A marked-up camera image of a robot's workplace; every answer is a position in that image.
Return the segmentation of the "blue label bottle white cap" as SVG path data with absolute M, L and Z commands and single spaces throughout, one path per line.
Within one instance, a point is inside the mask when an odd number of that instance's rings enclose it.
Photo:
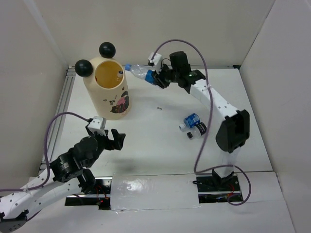
M 196 113 L 192 113 L 183 119 L 183 122 L 179 125 L 179 129 L 183 132 L 186 129 L 191 129 L 201 122 L 199 116 Z

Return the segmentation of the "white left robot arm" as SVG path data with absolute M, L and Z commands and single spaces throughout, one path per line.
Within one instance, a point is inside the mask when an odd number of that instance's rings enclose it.
M 112 129 L 88 132 L 67 152 L 61 154 L 50 167 L 23 186 L 0 199 L 0 231 L 12 233 L 38 214 L 43 208 L 78 193 L 89 194 L 96 188 L 90 168 L 104 150 L 121 150 L 126 137 Z

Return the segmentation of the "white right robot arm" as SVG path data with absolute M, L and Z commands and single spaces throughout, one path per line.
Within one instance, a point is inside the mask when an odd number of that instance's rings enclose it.
M 148 60 L 155 68 L 152 73 L 155 85 L 164 89 L 171 83 L 177 83 L 212 114 L 207 127 L 215 124 L 218 128 L 215 141 L 220 156 L 219 167 L 212 169 L 212 185 L 217 190 L 224 190 L 233 177 L 233 166 L 240 148 L 250 136 L 249 112 L 234 107 L 207 84 L 205 74 L 191 69 L 183 51 L 170 54 L 170 67 L 162 63 L 163 58 L 158 53 L 152 52 Z

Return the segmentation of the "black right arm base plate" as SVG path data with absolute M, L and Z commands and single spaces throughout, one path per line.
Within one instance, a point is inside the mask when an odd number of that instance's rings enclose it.
M 233 203 L 243 201 L 239 179 L 236 175 L 224 184 L 216 184 L 211 174 L 200 175 L 196 176 L 192 184 L 197 187 L 200 204 L 227 202 L 228 197 Z

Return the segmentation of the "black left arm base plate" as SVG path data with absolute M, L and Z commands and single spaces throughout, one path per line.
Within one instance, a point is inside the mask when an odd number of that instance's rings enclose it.
M 94 206 L 99 210 L 110 210 L 110 194 L 112 177 L 96 177 L 96 184 L 88 194 L 83 192 L 69 195 L 65 199 L 65 206 Z

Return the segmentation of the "black label bottle black cap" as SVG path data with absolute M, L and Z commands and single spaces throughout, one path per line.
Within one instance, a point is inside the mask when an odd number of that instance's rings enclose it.
M 189 139 L 200 138 L 207 132 L 207 127 L 205 123 L 200 122 L 198 125 L 193 127 L 193 130 L 187 133 Z

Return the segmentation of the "large clear bottle white cap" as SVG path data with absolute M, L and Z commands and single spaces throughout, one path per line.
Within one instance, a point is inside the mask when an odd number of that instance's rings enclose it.
M 119 71 L 118 71 L 117 77 L 118 77 L 118 78 L 123 78 L 123 71 L 122 71 L 122 70 L 119 70 Z

